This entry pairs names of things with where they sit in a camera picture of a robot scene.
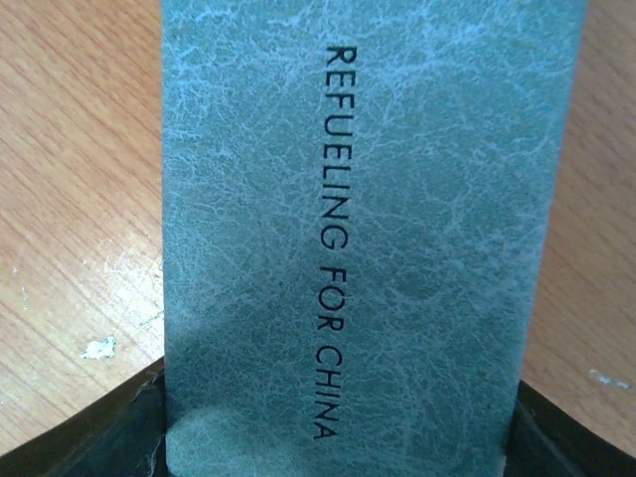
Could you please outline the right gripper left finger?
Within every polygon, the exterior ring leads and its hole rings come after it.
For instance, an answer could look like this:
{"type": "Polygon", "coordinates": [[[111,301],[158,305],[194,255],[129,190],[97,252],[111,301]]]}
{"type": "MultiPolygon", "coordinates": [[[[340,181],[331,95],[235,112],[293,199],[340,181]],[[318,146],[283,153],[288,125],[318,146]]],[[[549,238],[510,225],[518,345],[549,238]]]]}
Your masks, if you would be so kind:
{"type": "Polygon", "coordinates": [[[164,361],[1,456],[3,476],[165,476],[164,361]]]}

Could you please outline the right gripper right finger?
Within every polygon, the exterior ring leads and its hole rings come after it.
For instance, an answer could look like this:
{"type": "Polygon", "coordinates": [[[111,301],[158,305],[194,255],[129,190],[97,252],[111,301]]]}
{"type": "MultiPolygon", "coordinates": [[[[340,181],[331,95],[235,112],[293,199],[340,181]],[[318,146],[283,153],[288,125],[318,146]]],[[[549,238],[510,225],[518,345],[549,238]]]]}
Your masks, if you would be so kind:
{"type": "Polygon", "coordinates": [[[521,381],[506,446],[506,477],[635,477],[635,458],[521,381]]]}

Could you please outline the grey-green glasses case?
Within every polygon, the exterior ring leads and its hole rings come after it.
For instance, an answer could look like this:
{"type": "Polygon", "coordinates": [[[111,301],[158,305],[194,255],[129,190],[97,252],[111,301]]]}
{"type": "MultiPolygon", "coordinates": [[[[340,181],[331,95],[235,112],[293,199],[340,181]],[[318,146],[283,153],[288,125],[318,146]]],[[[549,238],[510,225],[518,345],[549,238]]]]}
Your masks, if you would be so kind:
{"type": "Polygon", "coordinates": [[[174,476],[500,476],[582,1],[165,1],[174,476]]]}

